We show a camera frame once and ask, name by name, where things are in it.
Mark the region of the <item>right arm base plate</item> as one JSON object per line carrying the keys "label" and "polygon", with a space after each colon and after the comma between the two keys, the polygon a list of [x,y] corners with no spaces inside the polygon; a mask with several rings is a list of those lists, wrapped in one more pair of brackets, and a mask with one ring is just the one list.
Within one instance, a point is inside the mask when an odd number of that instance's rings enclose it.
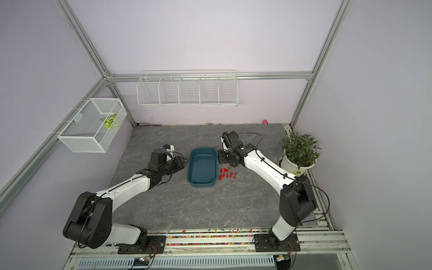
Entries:
{"label": "right arm base plate", "polygon": [[300,245],[296,234],[291,234],[285,240],[279,240],[270,234],[256,234],[252,239],[256,252],[299,252]]}

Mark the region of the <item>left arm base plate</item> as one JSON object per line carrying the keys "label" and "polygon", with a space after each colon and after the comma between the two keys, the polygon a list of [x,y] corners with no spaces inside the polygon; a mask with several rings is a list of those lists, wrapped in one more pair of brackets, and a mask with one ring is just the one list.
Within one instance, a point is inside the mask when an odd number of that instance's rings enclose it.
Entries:
{"label": "left arm base plate", "polygon": [[166,239],[164,235],[147,235],[141,237],[134,245],[119,244],[118,254],[162,254]]}

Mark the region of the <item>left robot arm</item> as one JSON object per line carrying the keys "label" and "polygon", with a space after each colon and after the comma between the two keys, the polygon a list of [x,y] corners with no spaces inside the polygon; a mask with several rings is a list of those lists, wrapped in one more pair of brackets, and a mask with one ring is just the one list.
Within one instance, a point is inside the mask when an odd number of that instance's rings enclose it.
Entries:
{"label": "left robot arm", "polygon": [[118,245],[121,252],[143,253],[151,246],[147,230],[113,222],[113,212],[133,197],[164,184],[186,167],[187,159],[172,145],[155,149],[148,165],[125,181],[105,190],[81,193],[63,229],[63,236],[80,248]]}

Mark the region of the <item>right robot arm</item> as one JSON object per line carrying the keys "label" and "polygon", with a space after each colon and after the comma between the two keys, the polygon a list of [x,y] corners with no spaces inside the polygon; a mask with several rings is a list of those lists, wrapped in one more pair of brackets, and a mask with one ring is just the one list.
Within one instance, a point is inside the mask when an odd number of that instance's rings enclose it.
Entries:
{"label": "right robot arm", "polygon": [[312,186],[305,176],[296,176],[269,160],[250,143],[245,144],[236,132],[224,132],[219,162],[232,167],[242,165],[255,172],[273,187],[279,196],[280,217],[269,232],[269,240],[280,244],[317,208]]}

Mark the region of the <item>teal plastic storage box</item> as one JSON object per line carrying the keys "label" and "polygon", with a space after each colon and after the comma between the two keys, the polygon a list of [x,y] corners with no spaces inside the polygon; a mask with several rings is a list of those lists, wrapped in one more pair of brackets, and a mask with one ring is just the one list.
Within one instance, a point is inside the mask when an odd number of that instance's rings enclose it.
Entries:
{"label": "teal plastic storage box", "polygon": [[218,152],[211,147],[192,150],[187,180],[193,187],[212,187],[217,180]]}

